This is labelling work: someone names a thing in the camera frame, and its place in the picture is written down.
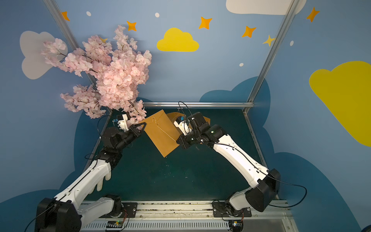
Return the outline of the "back horizontal aluminium bar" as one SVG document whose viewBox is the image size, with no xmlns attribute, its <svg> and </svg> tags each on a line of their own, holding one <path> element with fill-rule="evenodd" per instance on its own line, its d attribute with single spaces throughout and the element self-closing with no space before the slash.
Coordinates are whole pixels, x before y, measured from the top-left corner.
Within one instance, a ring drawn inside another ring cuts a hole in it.
<svg viewBox="0 0 371 232">
<path fill-rule="evenodd" d="M 143 102 L 146 108 L 253 108 L 252 102 Z"/>
</svg>

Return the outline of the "right side table rail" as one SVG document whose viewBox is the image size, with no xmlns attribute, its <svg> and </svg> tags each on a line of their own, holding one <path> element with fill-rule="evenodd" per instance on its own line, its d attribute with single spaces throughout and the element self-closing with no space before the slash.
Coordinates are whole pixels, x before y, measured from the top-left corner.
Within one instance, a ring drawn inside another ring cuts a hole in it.
<svg viewBox="0 0 371 232">
<path fill-rule="evenodd" d="M 248 113 L 243 111 L 243 116 L 247 123 L 249 133 L 251 134 L 255 150 L 257 151 L 260 163 L 269 168 L 276 168 L 276 165 L 273 162 L 273 157 L 275 155 L 272 140 L 264 129 L 263 124 L 257 124 L 254 120 L 251 120 L 252 117 Z"/>
</svg>

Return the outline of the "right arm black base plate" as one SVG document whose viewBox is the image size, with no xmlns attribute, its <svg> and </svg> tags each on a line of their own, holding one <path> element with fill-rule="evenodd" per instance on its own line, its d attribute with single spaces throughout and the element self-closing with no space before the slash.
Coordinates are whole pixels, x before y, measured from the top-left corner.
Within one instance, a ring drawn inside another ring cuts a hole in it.
<svg viewBox="0 0 371 232">
<path fill-rule="evenodd" d="M 249 207 L 235 210 L 232 206 L 218 200 L 212 201 L 211 206 L 213 208 L 213 216 L 215 218 L 252 217 L 251 209 Z"/>
</svg>

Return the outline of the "table rail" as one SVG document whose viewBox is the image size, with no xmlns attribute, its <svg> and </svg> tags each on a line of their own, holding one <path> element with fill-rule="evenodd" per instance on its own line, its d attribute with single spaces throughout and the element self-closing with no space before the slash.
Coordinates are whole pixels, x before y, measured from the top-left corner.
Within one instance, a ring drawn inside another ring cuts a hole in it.
<svg viewBox="0 0 371 232">
<path fill-rule="evenodd" d="M 73 145 L 74 171 L 65 179 L 65 187 L 73 183 L 91 162 L 91 155 L 96 152 L 103 128 L 109 119 L 110 115 L 99 119 L 91 119 L 84 113 L 80 116 Z"/>
<path fill-rule="evenodd" d="M 275 155 L 272 140 L 264 129 L 263 124 L 257 124 L 254 120 L 251 120 L 252 117 L 248 113 L 243 111 L 243 116 L 247 123 L 249 133 L 251 134 L 255 150 L 257 151 L 260 163 L 269 168 L 276 168 L 276 165 L 273 162 L 273 157 Z"/>
</svg>

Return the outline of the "left side table rail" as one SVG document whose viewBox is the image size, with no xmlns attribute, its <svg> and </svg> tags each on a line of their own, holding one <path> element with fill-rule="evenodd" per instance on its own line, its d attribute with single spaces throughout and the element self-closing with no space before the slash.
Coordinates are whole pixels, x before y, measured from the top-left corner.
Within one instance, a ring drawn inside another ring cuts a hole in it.
<svg viewBox="0 0 371 232">
<path fill-rule="evenodd" d="M 80 116 L 73 145 L 74 171 L 65 179 L 65 187 L 73 183 L 91 162 L 91 155 L 96 152 L 103 128 L 109 119 L 110 115 L 99 119 L 91 119 L 84 113 Z"/>
</svg>

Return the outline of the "left green circuit board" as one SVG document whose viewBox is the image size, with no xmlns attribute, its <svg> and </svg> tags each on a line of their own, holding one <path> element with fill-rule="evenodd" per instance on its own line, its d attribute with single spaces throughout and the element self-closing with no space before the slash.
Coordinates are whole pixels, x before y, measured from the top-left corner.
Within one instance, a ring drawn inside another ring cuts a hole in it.
<svg viewBox="0 0 371 232">
<path fill-rule="evenodd" d="M 105 231 L 121 231 L 124 228 L 124 221 L 122 220 L 114 220 L 114 221 L 107 221 L 105 225 Z"/>
</svg>

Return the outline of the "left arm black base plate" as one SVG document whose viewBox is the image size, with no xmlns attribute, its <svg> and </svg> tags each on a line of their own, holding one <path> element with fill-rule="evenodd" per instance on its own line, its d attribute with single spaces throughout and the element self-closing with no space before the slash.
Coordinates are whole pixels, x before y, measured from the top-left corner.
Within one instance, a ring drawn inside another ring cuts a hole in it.
<svg viewBox="0 0 371 232">
<path fill-rule="evenodd" d="M 137 207 L 136 202 L 122 202 L 121 206 L 114 206 L 112 212 L 103 215 L 102 218 L 134 218 Z"/>
</svg>

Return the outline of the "aluminium front mounting rail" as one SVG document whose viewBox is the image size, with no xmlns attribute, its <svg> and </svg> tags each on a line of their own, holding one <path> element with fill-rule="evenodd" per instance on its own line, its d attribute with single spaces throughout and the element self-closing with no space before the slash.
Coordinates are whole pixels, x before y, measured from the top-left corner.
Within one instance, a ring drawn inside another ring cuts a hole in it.
<svg viewBox="0 0 371 232">
<path fill-rule="evenodd" d="M 122 220 L 121 231 L 221 231 L 228 232 L 228 221 L 242 221 L 242 232 L 297 232 L 299 229 L 289 209 L 276 201 L 264 212 L 251 209 L 252 217 L 214 217 L 212 201 L 137 201 L 134 218 L 102 218 L 86 225 L 80 232 L 105 232 L 107 221 Z"/>
</svg>

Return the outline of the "kraft paper file bag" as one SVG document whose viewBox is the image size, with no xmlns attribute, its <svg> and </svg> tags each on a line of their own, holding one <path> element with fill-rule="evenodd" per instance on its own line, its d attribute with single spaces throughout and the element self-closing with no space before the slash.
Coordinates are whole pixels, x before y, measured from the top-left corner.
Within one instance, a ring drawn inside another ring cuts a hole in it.
<svg viewBox="0 0 371 232">
<path fill-rule="evenodd" d="M 179 117 L 184 117 L 185 115 L 180 113 L 180 112 L 171 112 L 166 114 L 169 120 L 171 121 L 172 124 L 179 118 Z"/>
<path fill-rule="evenodd" d="M 211 124 L 211 120 L 207 117 L 203 117 L 205 119 L 205 121 L 210 125 Z"/>
<path fill-rule="evenodd" d="M 164 110 L 148 116 L 142 122 L 147 123 L 145 132 L 164 158 L 179 147 L 176 140 L 180 133 L 175 125 L 171 123 Z"/>
</svg>

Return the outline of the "white work glove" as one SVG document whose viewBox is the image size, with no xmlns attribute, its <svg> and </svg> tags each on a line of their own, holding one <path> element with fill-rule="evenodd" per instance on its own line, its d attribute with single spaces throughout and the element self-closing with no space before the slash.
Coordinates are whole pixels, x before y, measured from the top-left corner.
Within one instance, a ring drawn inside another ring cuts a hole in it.
<svg viewBox="0 0 371 232">
<path fill-rule="evenodd" d="M 96 191 L 101 191 L 102 188 L 103 188 L 103 182 L 104 181 L 109 181 L 112 177 L 112 172 L 109 172 L 103 179 L 101 179 L 97 185 L 89 192 L 89 194 L 92 194 L 94 192 L 94 190 Z"/>
</svg>

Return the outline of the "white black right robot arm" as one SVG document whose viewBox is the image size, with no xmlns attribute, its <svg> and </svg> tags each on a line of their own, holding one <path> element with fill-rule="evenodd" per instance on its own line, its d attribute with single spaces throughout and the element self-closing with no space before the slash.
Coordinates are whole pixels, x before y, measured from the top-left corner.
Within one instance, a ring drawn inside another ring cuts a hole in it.
<svg viewBox="0 0 371 232">
<path fill-rule="evenodd" d="M 281 174 L 254 160 L 222 127 L 211 126 L 200 112 L 187 118 L 179 116 L 174 125 L 181 131 L 176 142 L 183 149 L 195 144 L 207 145 L 222 155 L 247 181 L 249 188 L 234 193 L 226 200 L 231 214 L 247 207 L 263 212 L 278 194 Z"/>
</svg>

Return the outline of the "diagonal aluminium bar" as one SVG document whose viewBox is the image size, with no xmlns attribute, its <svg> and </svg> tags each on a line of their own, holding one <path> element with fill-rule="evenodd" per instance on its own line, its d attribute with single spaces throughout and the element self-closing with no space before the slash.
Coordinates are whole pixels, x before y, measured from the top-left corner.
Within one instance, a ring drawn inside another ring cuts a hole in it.
<svg viewBox="0 0 371 232">
<path fill-rule="evenodd" d="M 267 55 L 267 58 L 264 62 L 264 65 L 262 67 L 262 70 L 249 94 L 249 97 L 247 99 L 247 103 L 251 104 L 251 106 L 249 107 L 245 107 L 243 109 L 243 114 L 245 116 L 247 116 L 248 114 L 248 111 L 250 108 L 253 108 L 254 107 L 254 100 L 263 84 L 263 81 L 265 80 L 268 72 L 269 72 L 269 69 L 275 59 L 275 56 L 277 54 L 277 52 L 279 51 L 279 48 L 287 34 L 287 31 L 296 15 L 296 10 L 299 9 L 299 4 L 300 4 L 301 1 L 299 0 L 293 0 L 291 1 L 289 7 L 288 7 L 288 10 L 283 18 L 283 21 L 278 29 L 278 32 L 276 34 L 276 38 L 275 40 L 273 41 L 273 44 L 271 45 L 271 48 L 269 50 L 269 53 Z"/>
<path fill-rule="evenodd" d="M 70 27 L 68 26 L 68 21 L 65 19 L 64 14 L 60 10 L 58 4 L 54 0 L 43 0 L 44 4 L 46 5 L 47 9 L 49 10 L 50 14 L 54 18 L 55 22 L 57 23 L 59 29 L 61 30 L 62 34 L 64 35 L 65 39 L 68 42 L 68 45 L 73 49 L 76 50 L 79 47 L 79 44 L 71 31 Z"/>
</svg>

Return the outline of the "right round circuit board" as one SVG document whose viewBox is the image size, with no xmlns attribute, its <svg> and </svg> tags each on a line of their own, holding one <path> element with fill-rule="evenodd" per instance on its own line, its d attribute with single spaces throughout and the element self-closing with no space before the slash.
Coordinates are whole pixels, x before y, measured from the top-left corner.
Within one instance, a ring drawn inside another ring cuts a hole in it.
<svg viewBox="0 0 371 232">
<path fill-rule="evenodd" d="M 243 222 L 242 221 L 228 221 L 229 225 L 229 232 L 242 232 L 243 230 Z"/>
</svg>

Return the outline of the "right diagonal aluminium bar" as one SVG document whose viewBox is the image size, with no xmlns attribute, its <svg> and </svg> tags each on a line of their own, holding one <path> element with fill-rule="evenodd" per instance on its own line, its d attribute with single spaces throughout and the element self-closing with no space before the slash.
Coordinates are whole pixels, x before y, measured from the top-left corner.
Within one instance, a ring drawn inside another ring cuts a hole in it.
<svg viewBox="0 0 371 232">
<path fill-rule="evenodd" d="M 264 65 L 262 67 L 262 70 L 249 94 L 249 97 L 247 99 L 247 103 L 251 104 L 251 106 L 249 107 L 245 107 L 243 109 L 243 114 L 245 116 L 247 116 L 248 114 L 248 111 L 250 108 L 253 108 L 254 107 L 254 100 L 263 84 L 263 81 L 265 80 L 268 72 L 269 72 L 269 69 L 275 59 L 275 56 L 277 54 L 277 52 L 279 51 L 279 48 L 287 34 L 287 31 L 296 15 L 296 10 L 299 9 L 299 4 L 300 4 L 301 1 L 299 0 L 293 0 L 291 1 L 289 7 L 288 7 L 288 10 L 283 18 L 283 21 L 278 29 L 278 32 L 276 34 L 276 38 L 275 40 L 273 41 L 273 44 L 271 45 L 271 48 L 269 50 L 269 53 L 267 55 L 267 58 L 264 62 Z"/>
</svg>

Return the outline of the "pink artificial blossom tree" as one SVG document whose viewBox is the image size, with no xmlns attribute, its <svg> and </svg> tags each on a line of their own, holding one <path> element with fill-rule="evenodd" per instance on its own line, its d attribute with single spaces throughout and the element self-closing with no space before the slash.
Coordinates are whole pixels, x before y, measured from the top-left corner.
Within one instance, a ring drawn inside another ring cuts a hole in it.
<svg viewBox="0 0 371 232">
<path fill-rule="evenodd" d="M 72 112 L 84 111 L 91 119 L 101 118 L 106 109 L 123 110 L 128 114 L 127 125 L 138 124 L 146 117 L 143 101 L 137 100 L 138 86 L 149 79 L 152 54 L 137 50 L 137 41 L 124 34 L 119 25 L 114 40 L 117 48 L 95 35 L 71 53 L 63 53 L 66 45 L 61 39 L 45 41 L 41 55 L 46 64 L 81 76 L 92 75 L 96 84 L 77 85 L 73 94 L 62 93 L 65 108 Z"/>
</svg>

